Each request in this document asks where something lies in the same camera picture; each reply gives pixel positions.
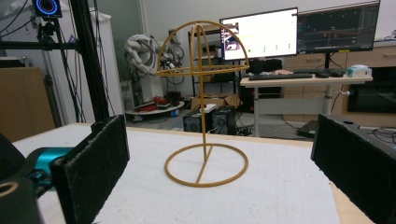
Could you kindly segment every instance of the white wall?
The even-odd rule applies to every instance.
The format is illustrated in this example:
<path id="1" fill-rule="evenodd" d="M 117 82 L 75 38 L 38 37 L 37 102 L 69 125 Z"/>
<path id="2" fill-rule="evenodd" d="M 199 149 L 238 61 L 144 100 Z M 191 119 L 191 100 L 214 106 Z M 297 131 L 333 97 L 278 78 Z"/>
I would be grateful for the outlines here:
<path id="1" fill-rule="evenodd" d="M 337 7 L 343 5 L 367 2 L 369 0 L 141 0 L 143 23 L 145 34 L 153 35 L 158 40 L 165 40 L 168 30 L 177 28 L 189 21 L 206 20 L 219 21 L 219 18 L 244 15 L 250 13 L 277 10 L 287 7 L 298 7 L 299 11 L 307 11 L 325 7 Z M 379 11 L 376 38 L 390 35 L 396 30 L 396 1 L 382 0 Z M 188 54 L 189 30 L 183 30 L 179 36 L 181 47 Z M 188 77 L 182 87 L 178 88 L 182 95 L 192 95 L 191 78 Z"/>

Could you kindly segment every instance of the monitor screen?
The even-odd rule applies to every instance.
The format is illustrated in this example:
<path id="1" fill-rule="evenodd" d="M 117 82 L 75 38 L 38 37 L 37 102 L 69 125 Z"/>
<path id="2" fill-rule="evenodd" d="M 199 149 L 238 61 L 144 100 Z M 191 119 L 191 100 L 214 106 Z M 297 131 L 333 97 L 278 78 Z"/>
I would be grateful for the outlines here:
<path id="1" fill-rule="evenodd" d="M 235 33 L 251 58 L 274 58 L 297 54 L 297 7 L 220 19 Z M 223 60 L 245 59 L 236 39 L 221 29 Z"/>
<path id="2" fill-rule="evenodd" d="M 298 53 L 372 50 L 379 1 L 298 13 Z"/>

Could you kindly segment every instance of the wire frame structure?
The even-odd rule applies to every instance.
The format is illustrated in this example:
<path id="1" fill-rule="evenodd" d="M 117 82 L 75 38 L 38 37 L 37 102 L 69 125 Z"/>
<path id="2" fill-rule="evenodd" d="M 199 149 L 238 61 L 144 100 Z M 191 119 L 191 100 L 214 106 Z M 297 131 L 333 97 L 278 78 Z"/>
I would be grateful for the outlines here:
<path id="1" fill-rule="evenodd" d="M 193 46 L 195 45 L 195 37 L 196 37 L 196 45 L 198 47 L 201 47 L 202 44 L 205 44 L 206 46 L 206 55 L 210 55 L 209 52 L 209 45 L 208 41 L 206 38 L 206 33 L 205 33 L 205 27 L 206 25 L 211 25 L 211 26 L 216 26 L 219 27 L 220 29 L 224 29 L 225 31 L 229 32 L 230 35 L 232 35 L 237 43 L 241 46 L 242 51 L 244 51 L 245 54 L 245 64 L 213 64 L 212 60 L 210 57 L 208 59 L 205 59 L 207 61 L 207 64 L 203 63 L 203 53 L 201 50 L 197 50 L 197 55 L 194 55 L 194 50 Z M 163 55 L 164 51 L 166 50 L 166 45 L 167 43 L 172 39 L 172 37 L 181 29 L 191 26 L 191 42 L 190 42 L 190 66 L 188 67 L 175 67 L 172 69 L 162 69 L 161 68 L 161 56 Z M 176 28 L 169 36 L 166 38 L 166 40 L 163 43 L 163 46 L 160 49 L 159 52 L 159 57 L 158 57 L 158 68 L 157 68 L 157 75 L 160 77 L 183 77 L 183 76 L 198 76 L 199 77 L 199 85 L 200 85 L 200 104 L 201 104 L 201 123 L 202 123 L 202 138 L 203 138 L 203 143 L 202 144 L 196 144 L 196 145 L 191 145 L 188 147 L 183 147 L 182 149 L 174 152 L 167 160 L 165 163 L 165 172 L 166 174 L 176 181 L 179 184 L 190 186 L 190 187 L 196 187 L 196 188 L 207 188 L 207 187 L 215 187 L 223 184 L 230 183 L 240 177 L 248 168 L 248 157 L 246 154 L 240 150 L 239 148 L 224 145 L 224 144 L 217 144 L 217 143 L 207 143 L 206 142 L 206 126 L 205 126 L 205 104 L 204 104 L 204 76 L 210 76 L 210 75 L 215 75 L 215 74 L 222 74 L 222 73 L 230 73 L 230 72 L 237 72 L 237 71 L 242 71 L 242 70 L 247 70 L 249 68 L 248 64 L 248 55 L 245 50 L 245 47 L 243 46 L 242 42 L 238 38 L 238 36 L 230 30 L 227 26 L 219 24 L 217 22 L 213 21 L 191 21 L 188 23 L 185 23 L 178 28 Z M 202 148 L 204 152 L 203 156 L 203 165 L 201 168 L 200 174 L 197 176 L 195 182 L 189 182 L 185 180 L 181 180 L 174 175 L 171 174 L 169 171 L 169 163 L 170 161 L 178 154 L 194 149 L 194 148 Z M 201 177 L 204 174 L 207 162 L 209 160 L 209 157 L 211 155 L 212 150 L 215 147 L 222 147 L 222 148 L 227 148 L 230 150 L 233 150 L 234 152 L 238 153 L 241 155 L 241 157 L 245 161 L 245 165 L 242 168 L 242 170 L 237 173 L 236 175 L 215 181 L 215 182 L 210 182 L 210 183 L 202 183 L 201 182 Z"/>

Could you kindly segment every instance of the desk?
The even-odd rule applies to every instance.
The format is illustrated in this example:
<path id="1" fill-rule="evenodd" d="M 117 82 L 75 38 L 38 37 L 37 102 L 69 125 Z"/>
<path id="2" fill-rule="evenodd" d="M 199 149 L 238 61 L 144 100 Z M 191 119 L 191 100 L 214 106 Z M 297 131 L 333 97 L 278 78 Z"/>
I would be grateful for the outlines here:
<path id="1" fill-rule="evenodd" d="M 301 113 L 309 114 L 309 113 L 323 113 L 330 115 L 332 110 L 332 85 L 338 84 L 363 84 L 366 81 L 372 81 L 372 77 L 348 77 L 344 75 L 343 77 L 329 77 L 329 78 L 295 78 L 295 79 L 275 79 L 275 80 L 256 80 L 249 81 L 248 77 L 244 77 L 241 80 L 241 86 L 246 88 L 254 88 L 254 135 L 256 137 L 260 137 L 260 129 L 259 129 L 259 115 L 260 115 L 260 105 L 259 105 L 259 88 L 260 87 L 288 87 L 288 86 L 326 86 L 326 94 L 324 99 L 310 99 L 302 101 L 300 108 L 302 109 Z M 282 109 L 285 105 L 287 105 L 290 101 L 294 99 L 269 99 L 272 101 L 283 101 L 284 104 L 281 105 Z M 316 111 L 306 111 L 308 105 L 310 104 L 318 105 Z M 285 114 L 285 110 L 280 110 L 278 114 Z"/>
<path id="2" fill-rule="evenodd" d="M 73 147 L 90 132 L 88 125 L 71 124 L 14 146 L 26 157 L 38 147 Z M 312 143 L 208 134 L 209 143 L 243 150 L 249 167 L 227 185 L 197 189 L 172 181 L 163 166 L 174 151 L 201 143 L 199 133 L 127 128 L 127 136 L 131 160 L 95 223 L 372 223 L 310 160 Z M 217 161 L 215 156 L 212 152 L 210 162 Z M 223 165 L 238 163 L 223 159 L 213 163 L 223 173 L 233 169 Z M 195 163 L 192 157 L 175 160 Z M 55 191 L 45 193 L 38 205 L 45 223 L 64 223 Z"/>

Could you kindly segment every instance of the wooden cabinet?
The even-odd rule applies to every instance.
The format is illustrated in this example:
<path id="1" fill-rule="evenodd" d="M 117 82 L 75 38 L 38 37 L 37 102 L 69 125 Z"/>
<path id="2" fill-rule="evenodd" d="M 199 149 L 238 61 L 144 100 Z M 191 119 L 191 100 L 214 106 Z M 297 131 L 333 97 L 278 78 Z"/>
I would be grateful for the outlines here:
<path id="1" fill-rule="evenodd" d="M 364 64 L 369 67 L 390 67 L 396 66 L 396 46 L 376 46 L 373 51 L 360 51 L 349 53 L 335 53 L 332 56 L 332 61 L 342 67 L 349 67 L 354 64 Z M 330 63 L 330 67 L 338 67 L 334 63 Z M 284 68 L 292 70 L 293 68 L 315 68 L 323 67 L 324 55 L 321 54 L 306 54 L 298 55 L 296 57 L 285 58 Z M 342 116 L 359 123 L 362 126 L 374 127 L 395 127 L 396 114 L 384 113 L 363 113 L 363 112 L 348 112 L 347 102 L 348 97 L 337 94 L 341 90 L 340 85 L 332 86 L 332 99 L 334 106 L 332 115 Z M 348 91 L 349 86 L 345 85 L 343 91 Z M 302 87 L 287 87 L 283 89 L 283 97 L 285 98 L 313 98 L 323 97 L 326 88 L 319 86 L 302 86 Z M 315 119 L 317 116 L 312 115 L 285 115 L 286 120 L 294 121 L 309 121 Z"/>
<path id="2" fill-rule="evenodd" d="M 396 66 L 396 46 L 374 48 L 373 51 L 351 52 L 347 55 L 346 66 L 364 64 L 369 67 Z"/>
<path id="3" fill-rule="evenodd" d="M 335 53 L 332 56 L 332 61 L 342 67 L 345 67 L 347 62 L 347 54 Z M 324 63 L 324 54 L 301 54 L 295 57 L 285 58 L 284 68 L 289 70 L 292 70 L 293 68 L 315 68 L 323 67 Z M 334 63 L 331 63 L 330 67 L 338 67 Z"/>
<path id="4" fill-rule="evenodd" d="M 9 141 L 55 128 L 39 68 L 2 68 L 0 83 L 0 133 Z"/>

